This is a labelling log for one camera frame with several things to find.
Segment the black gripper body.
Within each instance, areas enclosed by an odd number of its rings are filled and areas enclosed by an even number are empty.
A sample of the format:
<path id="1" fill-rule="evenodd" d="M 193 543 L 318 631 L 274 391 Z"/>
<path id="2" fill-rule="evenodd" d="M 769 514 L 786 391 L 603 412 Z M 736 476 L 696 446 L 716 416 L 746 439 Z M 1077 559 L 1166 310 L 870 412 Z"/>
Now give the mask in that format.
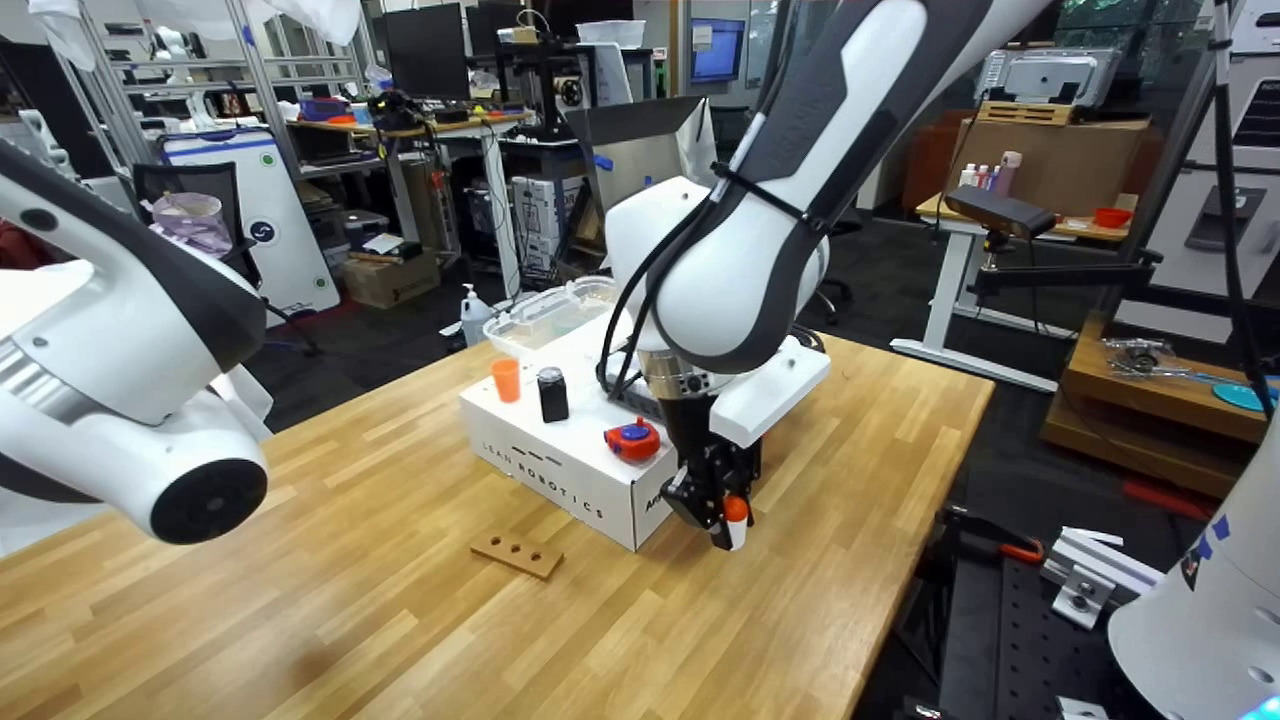
<path id="1" fill-rule="evenodd" d="M 699 486 L 718 504 L 726 486 L 755 485 L 760 446 L 755 442 L 740 446 L 716 437 L 708 422 L 708 412 L 712 412 L 708 394 L 665 400 L 658 412 L 684 468 L 684 476 L 672 478 L 668 486 Z"/>

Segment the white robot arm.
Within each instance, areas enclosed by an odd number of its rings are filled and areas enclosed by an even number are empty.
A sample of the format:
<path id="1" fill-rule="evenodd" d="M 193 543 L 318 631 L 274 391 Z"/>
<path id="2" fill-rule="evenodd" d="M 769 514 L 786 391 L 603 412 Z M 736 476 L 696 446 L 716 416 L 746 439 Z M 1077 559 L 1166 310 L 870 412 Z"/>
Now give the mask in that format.
<path id="1" fill-rule="evenodd" d="M 665 500 L 726 543 L 726 500 L 760 476 L 760 437 L 827 354 L 790 335 L 827 272 L 830 222 L 925 106 L 1050 0 L 836 0 L 769 78 L 708 181 L 668 177 L 603 212 L 616 309 L 594 384 L 643 384 L 674 442 Z"/>

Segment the white robot base right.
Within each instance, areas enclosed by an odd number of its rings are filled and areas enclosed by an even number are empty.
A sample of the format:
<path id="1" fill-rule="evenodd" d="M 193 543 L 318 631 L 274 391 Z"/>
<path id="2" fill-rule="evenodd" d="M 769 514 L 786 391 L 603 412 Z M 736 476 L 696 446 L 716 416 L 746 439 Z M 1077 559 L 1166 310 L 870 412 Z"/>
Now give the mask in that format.
<path id="1" fill-rule="evenodd" d="M 1172 720 L 1244 720 L 1280 695 L 1280 422 L 1166 574 L 1110 613 L 1109 646 Z"/>

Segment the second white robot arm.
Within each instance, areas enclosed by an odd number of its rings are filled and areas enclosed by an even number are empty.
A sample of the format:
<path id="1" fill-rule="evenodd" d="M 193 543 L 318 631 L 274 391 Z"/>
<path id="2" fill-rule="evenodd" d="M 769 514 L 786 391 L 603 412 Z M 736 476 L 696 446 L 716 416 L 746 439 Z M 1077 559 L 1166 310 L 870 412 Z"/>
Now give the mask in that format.
<path id="1" fill-rule="evenodd" d="M 258 293 L 11 144 L 0 217 L 62 252 L 3 275 L 0 485 L 107 504 L 164 543 L 241 528 L 269 497 L 271 394 L 242 368 Z"/>

